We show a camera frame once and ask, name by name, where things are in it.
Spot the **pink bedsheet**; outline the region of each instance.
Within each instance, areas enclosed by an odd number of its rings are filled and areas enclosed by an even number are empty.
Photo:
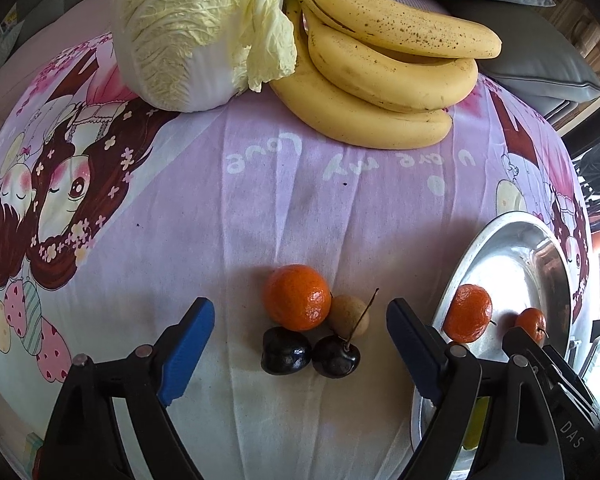
[[[511,209],[560,240],[583,340],[596,293],[582,194],[551,126],[483,77],[449,111],[435,146],[365,150],[320,136],[268,88],[208,112],[155,110],[120,83],[110,36],[61,54],[0,133],[1,393],[43,434],[71,355],[126,356],[206,296],[216,328],[170,415],[207,479],[394,478],[412,386],[388,301],[430,318],[472,238]],[[260,369],[272,323],[259,290],[290,263],[334,294],[380,288],[352,376]],[[149,478],[124,412],[120,424]]]

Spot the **bunch of bananas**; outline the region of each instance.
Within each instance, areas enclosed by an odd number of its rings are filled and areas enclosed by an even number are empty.
[[[285,7],[298,60],[271,87],[309,126],[355,146],[440,142],[451,129],[442,108],[474,88],[475,58],[500,53],[500,39],[479,23],[393,0],[285,0]]]

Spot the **tangerine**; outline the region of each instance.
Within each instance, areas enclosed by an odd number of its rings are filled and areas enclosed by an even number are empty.
[[[269,317],[287,330],[304,332],[324,321],[331,308],[329,285],[306,265],[276,269],[264,285],[262,302]]]
[[[442,330],[456,343],[473,343],[491,321],[491,297],[481,286],[460,285],[446,313]]]
[[[546,319],[542,310],[537,308],[526,308],[516,318],[516,326],[521,326],[536,343],[542,343],[546,334]]]

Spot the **screw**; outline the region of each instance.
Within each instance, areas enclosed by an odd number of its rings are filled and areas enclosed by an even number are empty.
[[[154,351],[154,347],[151,345],[140,345],[136,348],[136,355],[140,358],[149,357],[151,353]]]
[[[513,356],[513,364],[519,366],[520,368],[524,368],[529,364],[529,361],[526,357],[520,354],[516,354]]]
[[[462,345],[453,345],[449,351],[453,357],[466,357],[466,348]]]
[[[88,359],[89,356],[87,354],[76,354],[71,360],[71,363],[74,366],[84,366],[87,364]]]

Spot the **stainless steel plate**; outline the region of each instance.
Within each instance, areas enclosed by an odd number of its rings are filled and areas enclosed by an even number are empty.
[[[470,343],[479,358],[506,362],[502,336],[513,326],[517,314],[530,306],[546,317],[549,342],[564,356],[571,328],[569,273],[560,244],[549,228],[535,216],[514,211],[491,221],[477,235],[446,286],[432,326],[442,332],[446,313],[458,286],[480,285],[493,301],[497,326],[489,325],[478,341]],[[435,413],[435,407],[414,389],[411,407],[411,444],[416,449]],[[464,478],[475,451],[460,450],[452,478]]]

